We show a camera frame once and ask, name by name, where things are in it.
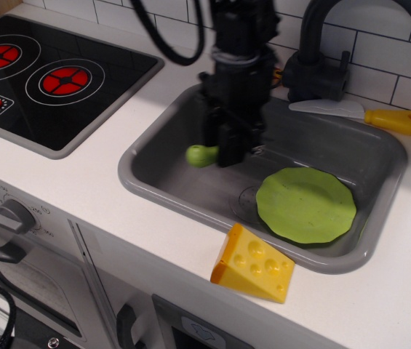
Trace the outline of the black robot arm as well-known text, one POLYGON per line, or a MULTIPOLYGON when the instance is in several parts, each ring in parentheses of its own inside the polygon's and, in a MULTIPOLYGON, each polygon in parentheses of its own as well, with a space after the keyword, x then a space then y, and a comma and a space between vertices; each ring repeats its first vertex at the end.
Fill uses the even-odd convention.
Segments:
POLYGON ((211 1, 215 30, 211 74, 201 73, 206 105, 203 141, 218 149, 217 164, 229 167, 262 146, 263 106, 270 100, 279 18, 272 1, 211 1))

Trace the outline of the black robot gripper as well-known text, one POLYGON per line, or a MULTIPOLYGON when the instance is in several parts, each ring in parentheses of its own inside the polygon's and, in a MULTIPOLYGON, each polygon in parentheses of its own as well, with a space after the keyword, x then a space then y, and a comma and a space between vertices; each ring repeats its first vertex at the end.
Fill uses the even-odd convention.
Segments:
POLYGON ((217 146, 218 165, 229 167, 243 162, 253 148, 253 135, 266 128, 261 109, 270 99, 276 55, 213 52, 212 59, 214 73, 199 75, 206 103, 203 141, 207 147, 217 146))

